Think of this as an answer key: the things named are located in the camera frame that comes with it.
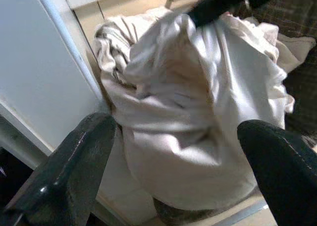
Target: crumpled white sheet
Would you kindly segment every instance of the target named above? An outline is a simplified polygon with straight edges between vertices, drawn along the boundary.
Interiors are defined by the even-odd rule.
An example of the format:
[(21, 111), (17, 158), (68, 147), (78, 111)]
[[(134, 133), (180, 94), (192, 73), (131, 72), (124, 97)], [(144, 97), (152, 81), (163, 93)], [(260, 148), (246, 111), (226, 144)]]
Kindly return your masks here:
[[(261, 119), (284, 128), (293, 99), (282, 80), (295, 64), (283, 70), (274, 63), (278, 48), (259, 46), (250, 28), (244, 31), (251, 35), (237, 35), (226, 18), (196, 29), (188, 15), (169, 14), (142, 38), (133, 34), (137, 23), (125, 32), (112, 19), (111, 28), (118, 37), (101, 27), (94, 52), (133, 176), (153, 197), (183, 210), (219, 209), (247, 197), (257, 183), (237, 126)], [(136, 41), (129, 50), (125, 42)]]
[(221, 19), (236, 35), (259, 52), (268, 55), (286, 73), (304, 63), (308, 52), (316, 45), (314, 38), (286, 37), (278, 33), (278, 26), (259, 23), (253, 17), (240, 20), (230, 14), (224, 14)]

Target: floor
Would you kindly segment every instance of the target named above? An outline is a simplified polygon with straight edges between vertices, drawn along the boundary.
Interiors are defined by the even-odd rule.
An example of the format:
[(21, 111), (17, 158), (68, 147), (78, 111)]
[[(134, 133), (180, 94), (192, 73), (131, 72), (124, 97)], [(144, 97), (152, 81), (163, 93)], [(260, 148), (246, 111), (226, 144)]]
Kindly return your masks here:
[[(276, 222), (268, 206), (258, 192), (244, 202), (212, 218), (184, 226), (276, 226)], [(255, 205), (261, 210), (251, 213)], [(165, 226), (158, 218), (152, 219), (141, 226)]]

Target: white cabinet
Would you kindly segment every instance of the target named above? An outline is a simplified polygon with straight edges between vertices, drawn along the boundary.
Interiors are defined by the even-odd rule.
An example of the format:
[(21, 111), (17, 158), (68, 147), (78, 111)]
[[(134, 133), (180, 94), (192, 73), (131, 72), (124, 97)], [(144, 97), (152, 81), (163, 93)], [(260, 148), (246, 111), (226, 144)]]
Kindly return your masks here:
[(104, 101), (50, 7), (0, 0), (0, 16), (0, 114), (49, 155)]

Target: gray cloth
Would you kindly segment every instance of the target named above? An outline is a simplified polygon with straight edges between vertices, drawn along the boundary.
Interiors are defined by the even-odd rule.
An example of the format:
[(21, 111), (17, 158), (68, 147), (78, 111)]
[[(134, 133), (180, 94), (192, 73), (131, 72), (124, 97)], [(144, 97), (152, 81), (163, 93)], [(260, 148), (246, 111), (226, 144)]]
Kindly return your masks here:
[[(272, 23), (288, 37), (309, 36), (317, 38), (317, 0), (273, 0), (253, 11), (244, 5), (236, 16), (254, 16), (259, 22)], [(293, 114), (285, 118), (286, 129), (302, 135), (311, 147), (317, 144), (317, 47), (306, 61), (289, 74), (284, 81), (287, 92), (295, 102)]]

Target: white wall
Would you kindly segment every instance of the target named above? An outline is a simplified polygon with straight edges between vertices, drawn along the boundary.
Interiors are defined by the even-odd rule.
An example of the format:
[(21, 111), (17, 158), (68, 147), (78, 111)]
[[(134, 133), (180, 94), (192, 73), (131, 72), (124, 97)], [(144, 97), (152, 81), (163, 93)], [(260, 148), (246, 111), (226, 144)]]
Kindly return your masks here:
[(75, 17), (74, 13), (70, 9), (66, 0), (50, 0), (53, 4), (55, 9), (57, 10), (59, 16), (63, 21), (63, 25), (66, 27), (72, 41), (76, 45), (78, 52), (80, 53), (85, 65), (87, 66), (88, 70), (91, 73), (94, 82), (100, 84), (99, 78), (95, 76), (99, 76), (100, 69), (96, 62), (96, 59), (93, 55), (93, 52), (86, 40), (84, 33), (80, 27), (77, 18)]
[(2, 116), (0, 116), (0, 146), (33, 170), (47, 158)]
[(103, 100), (40, 0), (0, 0), (0, 17), (0, 114), (49, 155)]

